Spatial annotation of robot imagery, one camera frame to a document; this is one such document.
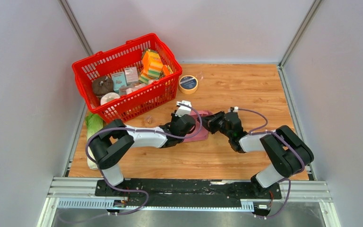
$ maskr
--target tape roll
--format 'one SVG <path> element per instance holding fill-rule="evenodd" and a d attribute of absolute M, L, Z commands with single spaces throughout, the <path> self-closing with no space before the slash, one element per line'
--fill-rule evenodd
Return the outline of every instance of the tape roll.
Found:
<path fill-rule="evenodd" d="M 198 88 L 198 80 L 195 76 L 186 75 L 179 79 L 179 90 L 185 94 L 193 94 Z"/>
<path fill-rule="evenodd" d="M 114 92 L 109 92 L 101 98 L 101 105 L 106 104 L 112 100 L 120 98 L 120 95 Z"/>

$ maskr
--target red plastic basket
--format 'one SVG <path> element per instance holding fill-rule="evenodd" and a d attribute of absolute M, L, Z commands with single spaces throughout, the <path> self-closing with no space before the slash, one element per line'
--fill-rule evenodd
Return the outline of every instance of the red plastic basket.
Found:
<path fill-rule="evenodd" d="M 141 56 L 146 48 L 157 51 L 163 64 L 169 65 L 173 74 L 120 99 L 100 105 L 99 99 L 92 91 L 92 81 L 98 77 L 123 71 L 126 67 L 136 66 L 138 70 L 142 70 Z M 173 53 L 153 33 L 129 40 L 126 44 L 112 50 L 98 52 L 79 60 L 73 63 L 72 68 L 77 88 L 86 101 L 88 109 L 100 115 L 105 122 L 118 118 L 125 122 L 174 99 L 178 78 L 182 74 L 182 67 L 174 58 Z"/>

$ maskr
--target pink cloth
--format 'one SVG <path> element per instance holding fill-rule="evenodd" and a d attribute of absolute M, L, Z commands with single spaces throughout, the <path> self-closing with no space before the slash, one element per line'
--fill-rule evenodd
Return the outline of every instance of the pink cloth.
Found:
<path fill-rule="evenodd" d="M 201 117 L 212 115 L 212 113 L 209 110 L 204 110 L 204 111 L 200 110 L 200 111 L 198 111 L 198 113 Z M 199 122 L 197 120 L 198 116 L 196 115 L 196 113 L 194 111 L 192 111 L 190 113 L 190 116 L 192 116 L 195 119 L 195 129 L 191 134 L 189 134 L 189 135 L 192 135 L 192 134 L 196 133 L 196 131 L 198 130 Z M 202 127 L 201 131 L 199 131 L 199 133 L 196 136 L 194 136 L 193 138 L 184 139 L 183 143 L 206 140 L 206 139 L 208 139 L 208 131 L 204 127 Z"/>

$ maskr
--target wooden tabletop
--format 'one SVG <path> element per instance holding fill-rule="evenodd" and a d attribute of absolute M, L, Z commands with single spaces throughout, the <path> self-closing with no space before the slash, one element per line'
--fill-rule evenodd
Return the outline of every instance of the wooden tabletop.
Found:
<path fill-rule="evenodd" d="M 177 108 L 176 101 L 188 100 L 197 110 L 212 113 L 227 111 L 231 106 L 248 108 L 264 114 L 267 130 L 281 125 L 293 128 L 276 65 L 183 64 L 183 75 L 199 80 L 192 95 L 178 91 L 174 100 L 159 106 L 126 124 L 136 127 L 155 127 L 170 121 Z M 145 119 L 151 116 L 153 121 Z M 246 131 L 264 124 L 256 114 L 239 112 Z M 86 126 L 83 125 L 73 158 L 70 177 L 100 177 L 97 170 L 87 166 L 85 155 Z M 250 179 L 270 164 L 265 151 L 240 154 L 232 150 L 228 138 L 217 132 L 205 141 L 178 144 L 171 148 L 131 148 L 119 162 L 125 178 L 177 179 Z M 293 180 L 308 180 L 303 172 Z"/>

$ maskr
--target dark blue label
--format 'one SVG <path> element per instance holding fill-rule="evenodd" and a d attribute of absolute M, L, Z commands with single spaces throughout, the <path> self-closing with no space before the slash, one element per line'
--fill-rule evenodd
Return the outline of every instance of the dark blue label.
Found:
<path fill-rule="evenodd" d="M 197 79 L 194 77 L 183 77 L 180 80 L 180 86 L 187 90 L 193 89 L 197 86 Z"/>

